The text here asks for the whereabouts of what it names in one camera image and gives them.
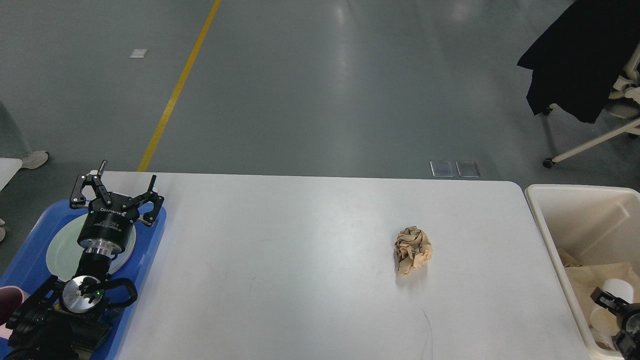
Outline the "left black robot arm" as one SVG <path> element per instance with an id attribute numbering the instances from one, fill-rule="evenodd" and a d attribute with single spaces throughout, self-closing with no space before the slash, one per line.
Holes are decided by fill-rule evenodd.
<path id="1" fill-rule="evenodd" d="M 5 360 L 112 360 L 162 239 L 164 196 L 151 176 L 132 196 L 103 183 L 106 161 L 79 174 L 67 202 L 39 217 L 2 286 L 27 293 L 4 324 Z"/>

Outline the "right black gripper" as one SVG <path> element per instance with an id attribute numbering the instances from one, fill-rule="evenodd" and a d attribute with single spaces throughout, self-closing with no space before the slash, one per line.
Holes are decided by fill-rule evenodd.
<path id="1" fill-rule="evenodd" d="M 595 287 L 590 298 L 610 313 L 620 314 L 620 331 L 615 335 L 615 345 L 622 358 L 640 357 L 640 304 L 629 303 L 600 287 Z"/>

